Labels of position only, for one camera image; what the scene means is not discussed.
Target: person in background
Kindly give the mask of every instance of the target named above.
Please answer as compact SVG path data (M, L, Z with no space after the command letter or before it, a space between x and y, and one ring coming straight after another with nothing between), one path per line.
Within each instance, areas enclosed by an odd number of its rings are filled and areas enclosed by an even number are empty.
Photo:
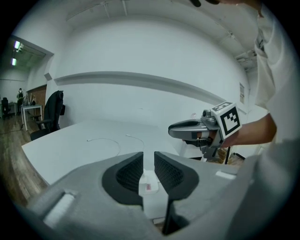
M288 86L297 86L300 79L299 57L281 26L278 19L262 4L260 0L218 0L214 4L247 4L258 12L258 36L255 40L255 52L257 53L258 84L255 104L268 111L274 110L280 102L288 105L280 99L286 93ZM293 133L286 130L278 136L276 121L282 123L278 116L270 113L262 119L244 124L235 134L228 137L222 147L234 145L250 145L263 143L279 143L283 139L297 136L296 129ZM214 138L216 132L210 132Z
M22 92L22 88L20 88L17 94L18 114L20 114L21 112L22 101L23 101L23 92Z

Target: white desk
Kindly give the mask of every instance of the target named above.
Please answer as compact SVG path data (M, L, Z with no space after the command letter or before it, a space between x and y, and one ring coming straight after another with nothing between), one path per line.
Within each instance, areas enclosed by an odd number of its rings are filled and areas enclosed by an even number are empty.
M165 151L176 154L176 150L155 126L91 120L75 124L38 138L22 146L28 160L49 184L53 184L71 170L85 164L114 157L118 145L109 140L88 139L109 138L121 146L119 155L143 150L143 143L126 134L143 140L144 168L154 170L154 152ZM143 197L144 212L148 218L165 216L168 195L159 183L159 191Z
M14 108L15 108L15 116L17 115L17 107L16 107L16 105L17 105L17 103L8 103L8 105L14 105ZM0 102L0 112L1 112L1 114L0 114L0 117L2 117L2 115L3 115L3 112L2 112L2 104L1 104L1 102Z
M21 115L22 115L22 123L25 124L26 131L27 129L27 123L26 123L26 111L29 109L39 108L41 113L41 120L43 120L43 112L42 112L42 105L41 104L35 104L30 106L21 106Z

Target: office chair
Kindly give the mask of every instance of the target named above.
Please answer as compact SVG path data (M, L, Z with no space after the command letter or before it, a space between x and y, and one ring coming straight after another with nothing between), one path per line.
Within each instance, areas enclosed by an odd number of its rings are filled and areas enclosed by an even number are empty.
M5 119L6 117L9 117L9 112L10 112L10 107L8 107L8 99L6 97L3 98L3 100L1 100L2 103L2 112L3 112L3 119Z
M39 130L30 134L32 141L60 129L58 120L60 115L63 115L61 112L63 108L63 98L63 92L56 91L49 97L46 103L44 109L44 120L39 121L39 117L41 115L33 116L33 118L36 120Z

